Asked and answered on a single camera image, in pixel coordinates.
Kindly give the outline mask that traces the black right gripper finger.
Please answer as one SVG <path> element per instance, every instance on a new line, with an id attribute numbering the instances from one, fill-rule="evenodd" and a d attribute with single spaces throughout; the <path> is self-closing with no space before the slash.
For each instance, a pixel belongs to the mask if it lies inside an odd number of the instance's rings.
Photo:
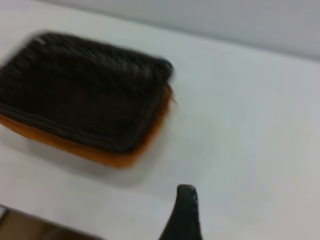
<path id="1" fill-rule="evenodd" d="M 193 185 L 180 184 L 170 218 L 161 240 L 201 240 L 201 224 L 197 190 Z"/>

